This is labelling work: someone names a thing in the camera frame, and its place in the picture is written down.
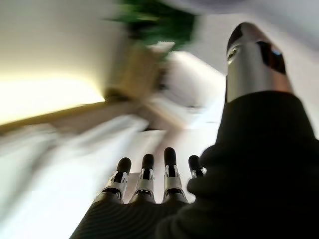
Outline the dark robot right hand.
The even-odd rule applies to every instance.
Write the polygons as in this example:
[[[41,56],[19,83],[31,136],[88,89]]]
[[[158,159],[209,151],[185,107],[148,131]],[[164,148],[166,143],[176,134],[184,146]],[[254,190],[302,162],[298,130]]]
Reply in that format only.
[[[190,158],[196,175],[187,190],[195,201],[172,189],[162,204],[142,193],[125,205],[105,189],[72,238],[318,238],[319,142],[283,55],[256,25],[243,22],[229,38],[227,57],[216,142]]]

